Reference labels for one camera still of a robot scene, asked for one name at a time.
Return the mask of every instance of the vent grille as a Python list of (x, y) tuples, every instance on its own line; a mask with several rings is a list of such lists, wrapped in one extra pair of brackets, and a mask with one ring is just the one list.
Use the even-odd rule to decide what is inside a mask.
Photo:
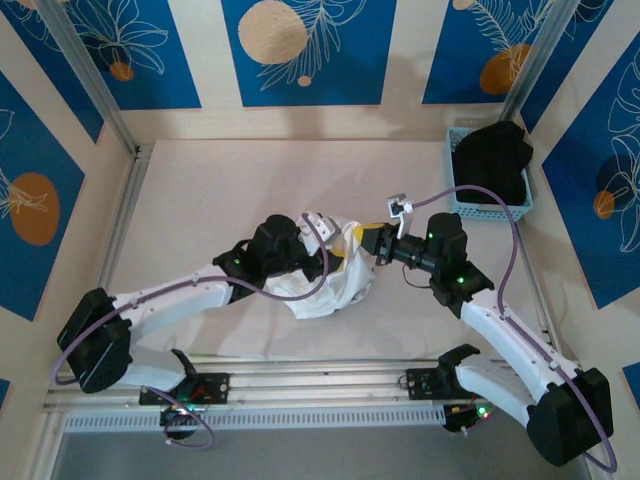
[[(146, 432), (157, 431), (159, 412), (86, 413), (67, 418), (65, 431)], [(263, 430), (282, 428), (379, 427), (444, 425), (442, 406), (315, 408), (207, 412), (202, 418), (217, 430)]]

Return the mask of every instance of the cable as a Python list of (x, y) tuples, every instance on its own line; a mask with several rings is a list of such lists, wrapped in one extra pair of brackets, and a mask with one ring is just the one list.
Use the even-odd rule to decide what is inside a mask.
[[(315, 295), (318, 292), (318, 290), (320, 290), (322, 288), (322, 286), (324, 285), (324, 283), (327, 280), (327, 276), (329, 275), (329, 253), (327, 251), (327, 247), (324, 244), (324, 241), (322, 240), (322, 237), (320, 236), (320, 233), (318, 233), (318, 231), (314, 227), (313, 223), (309, 220), (307, 214), (303, 213), (301, 216), (302, 216), (302, 219), (306, 222), (306, 224), (311, 229), (311, 232), (313, 233), (313, 235), (316, 237), (316, 240), (318, 241), (318, 245), (320, 245), (320, 251), (322, 252), (322, 276), (320, 277), (320, 281), (318, 282), (318, 284), (315, 287), (313, 287), (311, 290), (309, 290), (308, 292), (303, 293), (302, 295), (295, 296), (295, 297), (284, 297), (284, 296), (281, 296), (281, 295), (275, 295), (275, 294), (273, 294), (271, 292), (267, 292), (267, 291), (261, 290), (260, 288), (254, 286), (254, 285), (252, 285), (252, 284), (250, 284), (248, 282), (245, 282), (244, 280), (240, 280), (239, 278), (228, 277), (228, 276), (224, 276), (224, 275), (209, 275), (209, 276), (200, 277), (199, 279), (196, 280), (196, 283), (197, 284), (199, 284), (199, 283), (209, 283), (209, 282), (233, 283), (233, 284), (236, 284), (236, 285), (240, 285), (241, 287), (247, 288), (247, 289), (251, 290), (254, 293), (262, 295), (263, 297), (267, 297), (267, 298), (270, 298), (272, 300), (282, 300), (282, 301), (285, 301), (285, 302), (296, 302), (296, 301), (300, 301), (300, 300), (305, 300), (305, 299)], [(86, 330), (84, 330), (80, 335), (78, 335), (69, 344), (69, 346), (64, 349), (64, 351), (62, 352), (62, 355), (60, 356), (58, 361), (53, 366), (53, 369), (51, 370), (51, 381), (55, 385), (70, 385), (72, 383), (76, 383), (77, 379), (69, 381), (69, 380), (61, 380), (60, 378), (58, 378), (58, 373), (60, 372), (60, 369), (62, 368), (62, 365), (64, 365), (64, 363), (69, 358), (69, 355), (71, 355), (71, 353), (76, 348), (78, 348), (78, 346), (82, 342), (84, 342), (86, 340), (86, 338), (89, 337), (89, 335), (91, 335), (93, 332), (98, 330), (100, 327), (105, 325), (107, 322), (109, 322), (110, 320), (115, 318), (117, 315), (120, 315), (121, 313), (126, 312), (127, 310), (130, 310), (130, 309), (134, 308), (137, 305), (140, 305), (140, 304), (143, 304), (145, 302), (148, 302), (149, 300), (153, 300), (154, 298), (161, 297), (162, 295), (165, 295), (167, 293), (173, 292), (175, 290), (179, 290), (181, 288), (193, 287), (193, 285), (194, 285), (194, 280), (193, 279), (185, 280), (185, 281), (182, 281), (182, 282), (178, 282), (178, 283), (175, 283), (173, 285), (168, 285), (168, 286), (166, 286), (164, 288), (156, 290), (155, 292), (151, 292), (151, 293), (148, 293), (147, 295), (144, 295), (144, 296), (140, 297), (135, 305), (132, 304), (132, 303), (125, 303), (124, 305), (122, 305), (122, 306), (116, 308), (115, 310), (107, 313), (105, 316), (100, 318), (97, 322), (95, 322), (94, 324), (89, 326)], [(180, 408), (184, 409), (187, 412), (188, 415), (190, 415), (192, 418), (194, 418), (201, 425), (205, 426), (207, 431), (210, 434), (209, 441), (206, 444), (202, 444), (202, 445), (187, 445), (187, 444), (184, 444), (184, 443), (175, 442), (174, 440), (170, 439), (167, 436), (167, 441), (170, 442), (170, 444), (177, 445), (177, 446), (182, 446), (182, 447), (187, 447), (187, 448), (198, 449), (198, 450), (202, 450), (204, 448), (209, 448), (211, 445), (213, 445), (213, 430), (206, 424), (206, 422), (204, 420), (202, 420), (198, 415), (196, 415), (190, 408), (188, 408), (187, 406), (181, 404), (180, 402), (178, 402), (178, 400), (176, 400), (175, 398), (173, 398), (171, 395), (169, 395), (166, 392), (163, 392), (161, 390), (158, 390), (156, 388), (149, 387), (149, 386), (147, 386), (146, 388), (149, 389), (150, 391), (154, 392), (155, 394), (157, 394), (159, 397), (162, 397), (163, 399), (167, 400), (170, 404), (177, 405)]]
[[(517, 257), (517, 254), (518, 254), (518, 231), (516, 229), (516, 222), (513, 219), (513, 216), (511, 215), (511, 211), (509, 210), (509, 207), (504, 203), (504, 201), (498, 195), (496, 195), (494, 192), (492, 192), (491, 190), (489, 190), (487, 188), (479, 187), (477, 185), (459, 185), (459, 186), (456, 186), (456, 187), (449, 188), (449, 189), (445, 190), (444, 192), (439, 193), (438, 195), (435, 195), (435, 196), (433, 196), (431, 198), (428, 198), (427, 200), (423, 200), (422, 202), (414, 203), (413, 204), (413, 208), (415, 209), (415, 208), (423, 207), (425, 205), (428, 205), (430, 203), (435, 202), (436, 200), (441, 199), (442, 197), (445, 197), (445, 196), (449, 195), (450, 193), (458, 192), (458, 191), (461, 191), (461, 190), (475, 190), (475, 191), (478, 191), (478, 192), (485, 193), (485, 194), (489, 195), (491, 198), (493, 198), (496, 202), (498, 202), (498, 204), (504, 210), (504, 213), (507, 216), (507, 219), (509, 220), (509, 225), (511, 227), (511, 235), (512, 235), (512, 238), (513, 238), (513, 247), (512, 247), (512, 250), (511, 250), (511, 258), (509, 259), (509, 265), (507, 266), (507, 270), (505, 271), (504, 276), (502, 277), (502, 281), (500, 282), (500, 287), (498, 288), (498, 310), (500, 311), (500, 314), (505, 318), (507, 323), (509, 323), (509, 325), (516, 332), (518, 332), (518, 334), (522, 338), (524, 338), (524, 340), (526, 340), (527, 343), (529, 343), (531, 345), (531, 347), (536, 352), (538, 352), (540, 354), (540, 356), (542, 358), (544, 358), (544, 360), (547, 363), (553, 362), (553, 358), (544, 350), (544, 348), (542, 348), (540, 345), (538, 345), (538, 342), (536, 342), (535, 339), (533, 339), (533, 337), (531, 337), (531, 335), (529, 335), (525, 330), (523, 330), (520, 327), (520, 325), (518, 325), (511, 318), (511, 316), (505, 314), (505, 308), (504, 308), (504, 303), (503, 303), (504, 290), (505, 290), (505, 288), (507, 286), (507, 281), (509, 280), (511, 272), (513, 271), (513, 267), (515, 266), (515, 263), (516, 263), (516, 257)], [(557, 366), (553, 370), (556, 371), (558, 373), (558, 375), (560, 377), (562, 377), (562, 379), (569, 385), (569, 388), (573, 391), (573, 393), (575, 394), (576, 398), (578, 399), (578, 401), (580, 402), (582, 407), (587, 412), (587, 415), (588, 415), (589, 419), (593, 423), (593, 426), (595, 427), (596, 431), (598, 432), (598, 435), (600, 436), (600, 439), (602, 440), (602, 443), (604, 444), (605, 450), (607, 451), (607, 455), (609, 456), (609, 465), (604, 465), (602, 462), (600, 462), (598, 459), (594, 458), (591, 454), (589, 454), (587, 452), (585, 452), (585, 454), (584, 454), (585, 457), (588, 458), (596, 466), (600, 467), (602, 470), (604, 470), (607, 473), (616, 472), (618, 470), (618, 460), (616, 459), (616, 455), (615, 455), (615, 452), (613, 451), (613, 447), (611, 446), (611, 442), (609, 441), (609, 438), (607, 437), (607, 434), (604, 431), (604, 428), (602, 427), (602, 424), (600, 423), (600, 420), (598, 420), (598, 417), (596, 416), (595, 412), (591, 408), (591, 405), (589, 405), (589, 402), (587, 401), (585, 396), (578, 389), (578, 387), (576, 386), (574, 381), (569, 377), (569, 375), (562, 369), (562, 367)]]
[(405, 263), (402, 264), (402, 278), (404, 278), (404, 281), (407, 283), (407, 285), (409, 285), (410, 287), (413, 288), (420, 288), (423, 290), (428, 290), (431, 288), (431, 286), (429, 285), (415, 285), (413, 283), (411, 283), (409, 280), (407, 280), (407, 273), (405, 272), (405, 268), (407, 268), (407, 265)]

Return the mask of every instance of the blue basket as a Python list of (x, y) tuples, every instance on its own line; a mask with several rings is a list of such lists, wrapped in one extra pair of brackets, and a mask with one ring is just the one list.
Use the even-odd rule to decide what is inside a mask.
[[(453, 176), (453, 151), (456, 149), (460, 141), (473, 132), (471, 128), (452, 127), (447, 131), (447, 139), (444, 148), (444, 161), (449, 175), (450, 185), (455, 185)], [(509, 205), (509, 210), (513, 219), (517, 222), (522, 216), (533, 208), (533, 197), (531, 196), (531, 187), (529, 186), (529, 177), (526, 170), (522, 171), (522, 178), (527, 188), (527, 198), (524, 205)], [(507, 215), (500, 205), (481, 205), (479, 203), (460, 202), (456, 195), (450, 195), (451, 212), (458, 213), (462, 218), (477, 218), (482, 220), (498, 220), (507, 221)]]

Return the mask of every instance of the crumpled fabric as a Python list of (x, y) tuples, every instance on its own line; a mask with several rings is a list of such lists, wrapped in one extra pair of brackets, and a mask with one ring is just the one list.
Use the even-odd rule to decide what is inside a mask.
[[(334, 255), (344, 252), (340, 268), (330, 273), (322, 288), (311, 297), (296, 302), (285, 302), (297, 319), (317, 318), (331, 315), (336, 310), (362, 300), (375, 277), (373, 258), (359, 248), (353, 230), (360, 224), (351, 220), (331, 217), (341, 228), (341, 233), (331, 242)], [(298, 226), (305, 225), (300, 218)], [(287, 297), (302, 295), (320, 282), (320, 277), (309, 283), (302, 271), (267, 279), (269, 292)]]

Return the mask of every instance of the white wall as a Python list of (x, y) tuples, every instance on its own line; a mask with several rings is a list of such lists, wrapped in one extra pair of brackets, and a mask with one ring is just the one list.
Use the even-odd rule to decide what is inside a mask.
[(541, 164), (637, 35), (638, 25), (637, 0), (615, 0), (532, 132), (532, 179), (538, 198), (523, 226), (560, 335), (585, 369), (596, 366), (609, 379), (612, 443), (621, 463), (617, 478), (624, 479), (638, 478), (640, 471), (640, 410), (622, 373), (622, 367), (640, 360), (640, 289), (601, 310), (596, 308)]
[(143, 143), (158, 138), (442, 139), (458, 117), (500, 111), (500, 104), (421, 105), (448, 0), (398, 0), (380, 106), (252, 109), (242, 107), (220, 2), (169, 4), (202, 110), (124, 112)]
[(0, 416), (0, 476), (16, 478), (59, 351), (55, 343), (81, 295), (95, 286), (129, 161), (105, 129), (97, 145), (0, 15), (0, 70), (85, 173), (36, 319), (0, 308), (0, 378), (11, 381)]

